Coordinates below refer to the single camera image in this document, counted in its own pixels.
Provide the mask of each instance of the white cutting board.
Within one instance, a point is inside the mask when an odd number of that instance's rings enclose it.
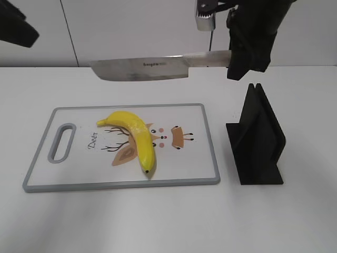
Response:
[[[136,150],[124,134],[127,131],[96,126],[98,120],[120,110],[135,113],[146,124],[152,123],[149,130],[155,143],[156,169],[151,178],[142,171]],[[76,126],[73,142],[67,158],[52,163],[48,154],[58,128],[65,123]],[[173,128],[181,128],[187,135],[181,136],[181,130],[172,131]],[[58,146],[59,151],[63,150],[60,157],[68,140],[65,137]],[[54,110],[24,188],[28,192],[85,190],[214,184],[219,180],[203,105],[100,106]]]

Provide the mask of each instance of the knife handle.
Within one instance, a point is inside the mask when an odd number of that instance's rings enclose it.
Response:
[[[183,56],[189,67],[228,67],[231,61],[230,50],[192,53]]]

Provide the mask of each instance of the black stand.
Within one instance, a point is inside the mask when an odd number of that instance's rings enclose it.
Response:
[[[241,184],[283,184],[285,136],[260,83],[249,84],[239,123],[226,124]]]

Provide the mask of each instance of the toy banana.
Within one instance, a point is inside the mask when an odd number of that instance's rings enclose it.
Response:
[[[105,125],[123,127],[130,132],[136,142],[138,158],[142,169],[145,173],[149,173],[155,162],[155,153],[152,146],[151,134],[142,119],[131,112],[116,111],[106,119],[97,122],[98,127]]]

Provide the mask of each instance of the cutting board handle hole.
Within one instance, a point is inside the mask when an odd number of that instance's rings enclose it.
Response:
[[[76,126],[72,123],[61,125],[53,140],[53,144],[48,154],[48,161],[60,163],[67,159],[73,143]]]

